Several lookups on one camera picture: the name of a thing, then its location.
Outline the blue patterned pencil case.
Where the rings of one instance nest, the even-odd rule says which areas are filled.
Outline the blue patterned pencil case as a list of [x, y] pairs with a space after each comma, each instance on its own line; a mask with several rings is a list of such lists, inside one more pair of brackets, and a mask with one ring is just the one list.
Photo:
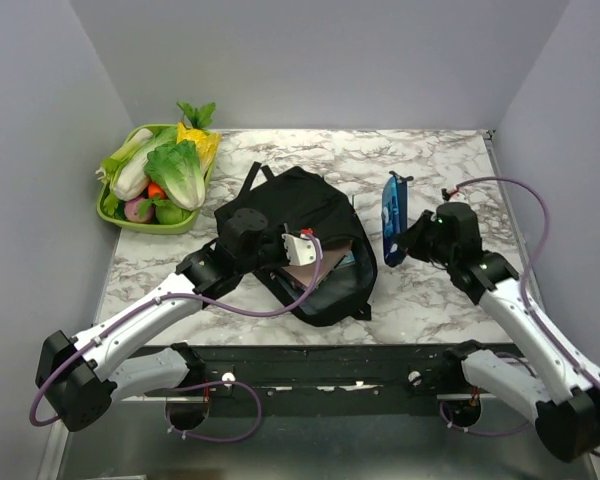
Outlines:
[[408, 229], [409, 182], [413, 179], [413, 176], [404, 177], [390, 171], [382, 191], [383, 259], [391, 268], [398, 266], [406, 256], [395, 237]]

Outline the shiny blue hologram notebook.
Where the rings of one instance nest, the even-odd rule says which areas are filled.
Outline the shiny blue hologram notebook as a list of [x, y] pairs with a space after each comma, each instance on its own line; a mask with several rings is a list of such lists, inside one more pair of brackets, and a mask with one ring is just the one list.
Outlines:
[[355, 263], [355, 255], [350, 251], [343, 259], [337, 264], [337, 268], [347, 267]]

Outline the black student backpack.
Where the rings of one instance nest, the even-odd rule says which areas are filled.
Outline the black student backpack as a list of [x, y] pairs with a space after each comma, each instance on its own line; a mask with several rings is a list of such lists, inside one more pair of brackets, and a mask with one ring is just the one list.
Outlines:
[[255, 162], [214, 215], [222, 258], [253, 273], [283, 311], [316, 327], [371, 318], [375, 255], [348, 197], [319, 175], [298, 166], [274, 175]]

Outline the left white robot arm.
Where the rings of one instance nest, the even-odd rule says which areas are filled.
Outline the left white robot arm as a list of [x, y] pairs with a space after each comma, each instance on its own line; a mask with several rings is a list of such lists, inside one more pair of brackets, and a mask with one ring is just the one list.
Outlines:
[[250, 311], [223, 302], [243, 277], [287, 266], [298, 255], [315, 257], [313, 242], [284, 223], [253, 209], [240, 209], [218, 237], [187, 255], [175, 271], [140, 300], [112, 318], [74, 335], [58, 330], [42, 343], [29, 408], [35, 427], [61, 422], [72, 432], [100, 419], [116, 401], [154, 390], [194, 393], [202, 380], [187, 346], [137, 356], [147, 342], [209, 306], [251, 318], [285, 313]]

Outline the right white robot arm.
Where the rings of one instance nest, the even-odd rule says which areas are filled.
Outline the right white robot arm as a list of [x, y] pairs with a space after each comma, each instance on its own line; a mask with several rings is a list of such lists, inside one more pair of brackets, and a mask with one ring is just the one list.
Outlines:
[[541, 308], [525, 301], [518, 272], [483, 248], [476, 213], [448, 202], [424, 211], [393, 236], [392, 250], [438, 264], [452, 284], [507, 333], [535, 373], [508, 364], [488, 347], [467, 341], [446, 354], [436, 381], [460, 392], [479, 387], [535, 428], [546, 449], [570, 462], [600, 447], [600, 368], [560, 333]]

